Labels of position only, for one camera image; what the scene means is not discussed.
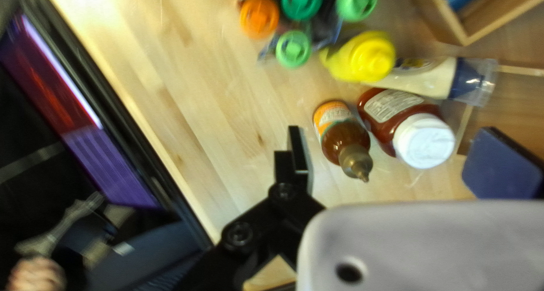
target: hot sauce bottle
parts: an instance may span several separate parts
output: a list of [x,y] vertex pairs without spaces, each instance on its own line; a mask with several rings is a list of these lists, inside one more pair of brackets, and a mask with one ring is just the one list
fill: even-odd
[[372,88],[357,110],[380,147],[418,169],[437,166],[452,154],[455,136],[443,121],[438,105],[418,95]]
[[368,182],[372,158],[368,154],[371,140],[342,101],[328,101],[317,107],[313,122],[323,154],[352,178]]

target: orange lid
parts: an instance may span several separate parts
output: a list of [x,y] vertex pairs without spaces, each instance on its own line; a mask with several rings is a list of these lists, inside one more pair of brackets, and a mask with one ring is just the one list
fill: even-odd
[[241,5],[240,25],[251,38],[272,34],[280,19],[280,9],[274,0],[245,0]]

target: nutrition label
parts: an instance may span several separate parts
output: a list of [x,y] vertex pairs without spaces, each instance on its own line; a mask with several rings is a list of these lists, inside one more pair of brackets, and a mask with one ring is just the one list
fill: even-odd
[[330,101],[317,108],[313,115],[313,122],[317,134],[319,137],[323,137],[329,126],[351,118],[353,118],[353,114],[344,102]]
[[364,111],[378,123],[391,119],[399,112],[423,102],[423,98],[398,90],[384,90],[364,105]]

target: wooden tray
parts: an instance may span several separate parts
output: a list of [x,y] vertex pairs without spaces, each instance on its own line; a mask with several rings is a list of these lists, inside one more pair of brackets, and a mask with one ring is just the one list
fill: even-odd
[[544,0],[473,0],[458,13],[447,0],[412,1],[439,41],[465,46]]

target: finger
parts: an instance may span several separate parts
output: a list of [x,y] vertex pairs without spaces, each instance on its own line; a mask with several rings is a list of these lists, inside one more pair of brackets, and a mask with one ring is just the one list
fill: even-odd
[[34,289],[36,291],[61,291],[64,286],[58,284],[53,280],[40,280],[34,283]]
[[31,260],[19,260],[13,270],[28,270],[34,267],[34,263]]
[[58,265],[58,263],[56,263],[55,261],[51,260],[51,259],[48,259],[48,258],[44,258],[44,257],[38,257],[37,259],[34,260],[35,264],[40,267],[40,268],[49,268],[49,269],[52,269],[58,273],[63,273],[64,270],[61,266]]
[[7,289],[10,291],[29,291],[34,288],[34,284],[28,280],[11,280]]
[[35,270],[28,270],[27,268],[21,268],[11,273],[11,278],[14,280],[31,280],[36,276]]
[[35,275],[33,277],[33,280],[35,281],[51,280],[58,285],[64,284],[64,273],[60,274],[58,271],[54,269],[51,269],[51,268],[42,269],[42,270],[36,271],[34,274]]

